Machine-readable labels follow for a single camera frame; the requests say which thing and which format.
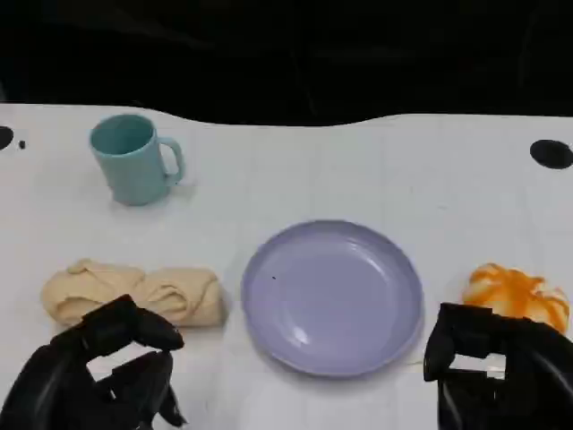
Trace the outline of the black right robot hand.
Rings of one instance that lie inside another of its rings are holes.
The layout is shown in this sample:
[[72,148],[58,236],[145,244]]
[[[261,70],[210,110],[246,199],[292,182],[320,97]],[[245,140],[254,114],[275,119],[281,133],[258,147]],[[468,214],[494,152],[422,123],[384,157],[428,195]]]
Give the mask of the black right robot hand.
[[[504,377],[456,369],[457,356],[504,356]],[[423,378],[438,384],[440,429],[570,429],[572,343],[546,323],[443,303]]]

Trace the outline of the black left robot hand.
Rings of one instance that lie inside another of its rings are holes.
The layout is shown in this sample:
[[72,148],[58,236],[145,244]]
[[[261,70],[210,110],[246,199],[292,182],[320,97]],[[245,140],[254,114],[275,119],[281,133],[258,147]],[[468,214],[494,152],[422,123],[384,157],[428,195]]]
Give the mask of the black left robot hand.
[[[97,381],[90,361],[137,343],[150,352]],[[155,416],[186,425],[171,386],[172,353],[184,346],[165,318],[128,295],[82,317],[29,358],[1,410],[3,429],[150,429]]]

